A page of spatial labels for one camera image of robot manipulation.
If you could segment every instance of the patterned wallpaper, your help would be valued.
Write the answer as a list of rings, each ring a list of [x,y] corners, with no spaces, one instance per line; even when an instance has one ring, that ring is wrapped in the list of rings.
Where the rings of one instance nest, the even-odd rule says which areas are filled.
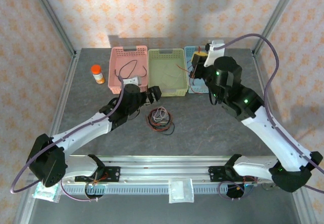
[[[291,0],[270,36],[280,58],[272,85],[274,113],[311,151],[324,155],[324,0]],[[258,59],[263,76],[275,62],[265,45]],[[312,171],[309,185],[324,190],[324,176]],[[308,191],[318,223],[324,223],[324,195]]]
[[[75,49],[178,48],[261,33],[279,0],[49,0]],[[251,47],[255,40],[237,46]]]
[[[21,197],[10,185],[50,129],[70,57],[38,0],[0,0],[0,17],[0,223],[8,224]]]

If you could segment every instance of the bundle of wires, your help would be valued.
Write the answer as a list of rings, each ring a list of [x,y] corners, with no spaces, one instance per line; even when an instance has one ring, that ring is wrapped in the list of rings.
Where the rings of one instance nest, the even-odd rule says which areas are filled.
[[[173,134],[175,129],[172,115],[162,106],[153,109],[146,117],[146,122],[151,129],[164,135]]]

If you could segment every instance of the basket handle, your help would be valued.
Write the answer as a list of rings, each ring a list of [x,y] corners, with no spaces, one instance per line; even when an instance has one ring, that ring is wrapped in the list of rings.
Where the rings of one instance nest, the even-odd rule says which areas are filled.
[[[173,49],[159,49],[158,52],[160,54],[172,54],[173,53]]]
[[[123,51],[124,51],[124,52],[128,52],[128,51],[137,51],[137,47],[136,47],[136,46],[124,46],[124,47],[123,47]]]

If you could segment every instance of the plastic bag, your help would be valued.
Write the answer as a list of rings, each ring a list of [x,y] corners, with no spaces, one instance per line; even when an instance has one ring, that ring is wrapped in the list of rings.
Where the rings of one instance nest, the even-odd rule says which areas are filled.
[[[61,193],[62,190],[58,183],[52,187],[46,188],[41,182],[39,182],[37,184],[35,193],[32,196],[35,199],[47,200],[58,203],[61,197]]]
[[[169,203],[193,203],[194,194],[191,178],[173,178],[169,180]]]

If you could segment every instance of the orange cap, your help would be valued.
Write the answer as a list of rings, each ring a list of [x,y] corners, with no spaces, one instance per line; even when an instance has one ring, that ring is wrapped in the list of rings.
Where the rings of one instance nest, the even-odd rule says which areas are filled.
[[[101,73],[101,67],[100,67],[100,65],[97,65],[97,64],[93,65],[91,67],[91,72],[94,73],[94,74]]]

